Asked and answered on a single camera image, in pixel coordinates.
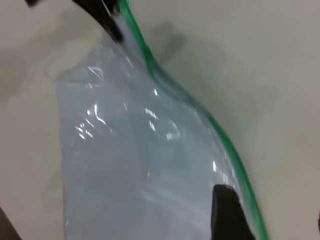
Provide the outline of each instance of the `white surface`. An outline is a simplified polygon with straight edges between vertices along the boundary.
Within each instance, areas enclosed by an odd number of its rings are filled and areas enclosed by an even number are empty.
[[[71,1],[0,1],[0,206],[23,240],[64,239],[54,79],[102,32]]]
[[[156,56],[232,138],[271,239],[319,239],[320,3],[131,2]],[[0,2],[0,205],[24,240],[63,239],[53,80],[102,32],[67,0]]]

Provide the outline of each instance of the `clear plastic bag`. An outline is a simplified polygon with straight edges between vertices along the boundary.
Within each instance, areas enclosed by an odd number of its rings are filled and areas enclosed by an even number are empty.
[[[66,238],[208,240],[216,184],[233,186],[257,235],[263,223],[238,155],[131,32],[121,2],[125,42],[106,36],[56,84]]]

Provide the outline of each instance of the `green trim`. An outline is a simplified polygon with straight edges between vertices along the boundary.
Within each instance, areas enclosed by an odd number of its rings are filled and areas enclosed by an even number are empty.
[[[146,62],[146,66],[147,66],[147,70],[149,72],[149,74],[151,75],[151,77],[153,78],[153,80],[162,88],[165,89],[161,82],[159,80],[157,80],[156,75],[154,73],[154,67],[153,64],[156,64],[158,67],[158,63],[157,61],[154,59],[153,54],[150,50],[150,48],[148,47],[148,45],[146,44],[144,37],[141,34],[141,31],[138,27],[138,24],[129,8],[129,4],[127,0],[119,0],[119,7],[120,7],[120,11],[122,13],[122,15],[124,16],[127,24],[129,25],[129,27],[132,30],[132,33],[139,45],[139,47],[141,48],[141,51],[143,52],[144,58],[145,58],[145,62]],[[232,144],[231,140],[229,139],[229,137],[227,136],[227,134],[225,133],[225,131],[222,129],[222,127],[219,125],[219,123],[214,119],[214,117],[210,114],[210,112],[205,109],[200,103],[198,103],[192,96],[190,93],[188,93],[177,81],[175,81],[174,79],[172,79],[171,77],[168,78],[173,81],[182,91],[182,93],[186,96],[186,98],[189,100],[189,103],[191,105],[196,104],[196,106],[198,108],[200,108],[201,111],[204,112],[204,114],[206,115],[206,117],[208,118],[209,122],[211,123],[211,125],[213,126],[213,128],[216,130],[217,134],[219,135],[219,137],[221,138],[221,141],[224,145],[224,148],[226,150],[226,152],[229,155],[229,158],[234,166],[234,170],[236,173],[236,176],[239,180],[240,186],[242,191],[244,192],[248,204],[250,206],[250,210],[251,210],[251,214],[252,217],[255,221],[255,225],[256,225],[256,229],[258,231],[258,235],[259,235],[259,239],[260,240],[268,240],[268,234],[265,228],[265,224],[264,224],[264,220],[262,218],[262,214],[259,210],[258,204],[257,204],[257,200],[254,194],[254,191],[251,187],[251,184],[249,182],[247,173],[245,171],[245,168],[241,162],[241,159],[234,147],[234,145]]]

